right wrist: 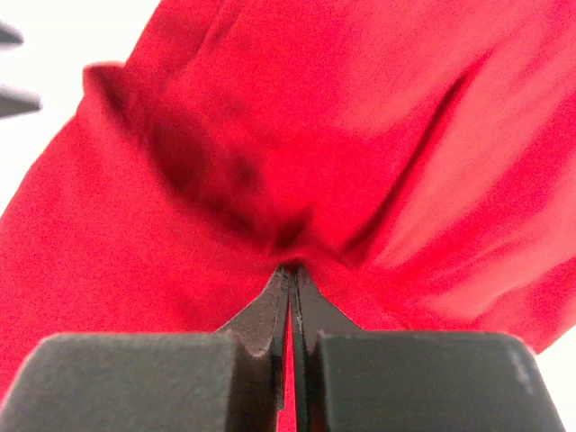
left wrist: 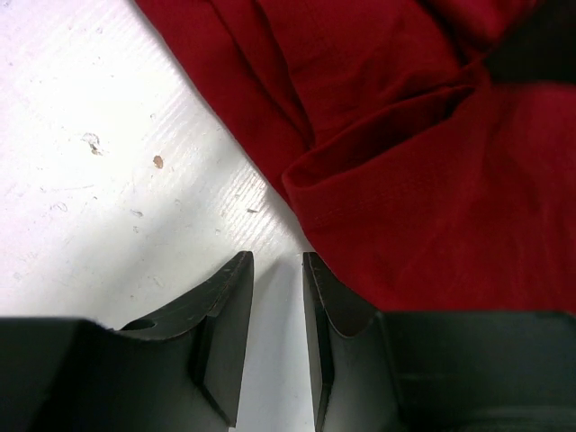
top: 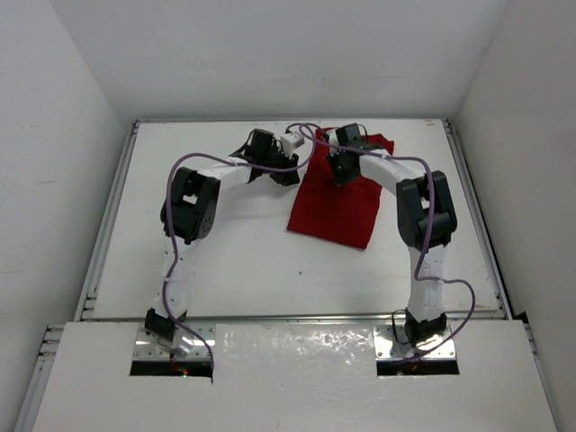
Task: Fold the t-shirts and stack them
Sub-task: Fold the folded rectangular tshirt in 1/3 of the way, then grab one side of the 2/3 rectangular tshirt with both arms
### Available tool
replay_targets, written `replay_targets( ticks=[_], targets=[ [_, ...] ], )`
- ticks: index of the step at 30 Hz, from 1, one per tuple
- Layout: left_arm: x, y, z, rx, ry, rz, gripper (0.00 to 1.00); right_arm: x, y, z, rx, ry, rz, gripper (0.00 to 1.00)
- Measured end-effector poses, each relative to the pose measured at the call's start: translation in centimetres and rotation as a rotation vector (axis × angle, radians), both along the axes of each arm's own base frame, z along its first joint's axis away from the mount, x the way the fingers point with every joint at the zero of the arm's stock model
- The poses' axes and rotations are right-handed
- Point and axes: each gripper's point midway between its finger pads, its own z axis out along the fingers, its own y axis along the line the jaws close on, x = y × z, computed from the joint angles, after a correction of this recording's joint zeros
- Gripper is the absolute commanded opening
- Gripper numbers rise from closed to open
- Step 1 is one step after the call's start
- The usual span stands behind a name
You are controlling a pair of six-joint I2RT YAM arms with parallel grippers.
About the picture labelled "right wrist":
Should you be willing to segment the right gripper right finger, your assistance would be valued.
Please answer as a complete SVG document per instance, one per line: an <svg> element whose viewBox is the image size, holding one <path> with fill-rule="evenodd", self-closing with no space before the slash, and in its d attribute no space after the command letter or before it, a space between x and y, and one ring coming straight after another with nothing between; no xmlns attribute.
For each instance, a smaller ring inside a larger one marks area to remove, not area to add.
<svg viewBox="0 0 576 432"><path fill-rule="evenodd" d="M304 268L290 307L300 431L561 431L532 352L499 333L368 331Z"/></svg>

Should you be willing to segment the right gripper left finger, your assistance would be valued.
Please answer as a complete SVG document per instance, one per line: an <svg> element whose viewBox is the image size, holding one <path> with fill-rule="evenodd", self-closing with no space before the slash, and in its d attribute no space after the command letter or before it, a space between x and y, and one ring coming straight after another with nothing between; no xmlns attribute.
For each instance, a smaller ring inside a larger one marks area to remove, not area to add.
<svg viewBox="0 0 576 432"><path fill-rule="evenodd" d="M213 333L59 334L23 362L4 431L273 431L289 275Z"/></svg>

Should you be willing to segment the red t shirt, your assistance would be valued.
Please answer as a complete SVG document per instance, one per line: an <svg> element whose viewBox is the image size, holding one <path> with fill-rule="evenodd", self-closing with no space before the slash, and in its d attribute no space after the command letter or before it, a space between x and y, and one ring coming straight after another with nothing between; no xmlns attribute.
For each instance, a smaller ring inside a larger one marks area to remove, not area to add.
<svg viewBox="0 0 576 432"><path fill-rule="evenodd" d="M213 333L293 272L368 331L575 323L572 1L163 1L1 218L1 411L59 334Z"/></svg>

